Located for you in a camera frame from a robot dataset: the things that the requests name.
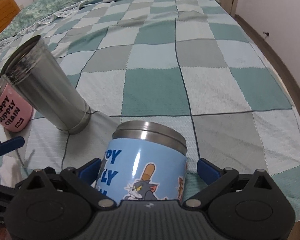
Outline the checkered green blanket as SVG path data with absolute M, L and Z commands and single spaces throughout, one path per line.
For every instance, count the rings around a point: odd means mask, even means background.
M 36 35 L 92 115 L 83 132 L 67 135 L 36 112 L 25 146 L 0 157 L 0 184 L 102 157 L 119 123 L 145 120 L 185 137 L 185 197 L 203 187 L 199 158 L 242 173 L 262 168 L 300 219 L 300 116 L 275 69 L 215 0 L 87 0 L 0 40 L 0 71 Z

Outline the tall silver steel tumbler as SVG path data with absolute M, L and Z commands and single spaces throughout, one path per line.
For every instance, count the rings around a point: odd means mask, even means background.
M 23 43 L 10 56 L 1 75 L 60 131 L 76 134 L 89 123 L 89 105 L 71 84 L 40 35 Z

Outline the blue cartoon steel cup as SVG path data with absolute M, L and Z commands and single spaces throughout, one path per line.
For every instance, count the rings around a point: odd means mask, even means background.
M 185 138 L 154 122 L 121 123 L 104 153 L 95 188 L 113 201 L 183 200 Z

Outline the pink steel cup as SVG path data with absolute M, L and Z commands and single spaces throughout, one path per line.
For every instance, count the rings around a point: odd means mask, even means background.
M 0 75 L 0 124 L 10 132 L 23 130 L 33 114 L 33 107 Z

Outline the orange wooden headboard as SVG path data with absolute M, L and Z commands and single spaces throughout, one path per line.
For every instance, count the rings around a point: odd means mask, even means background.
M 0 0 L 0 33 L 20 12 L 15 0 Z

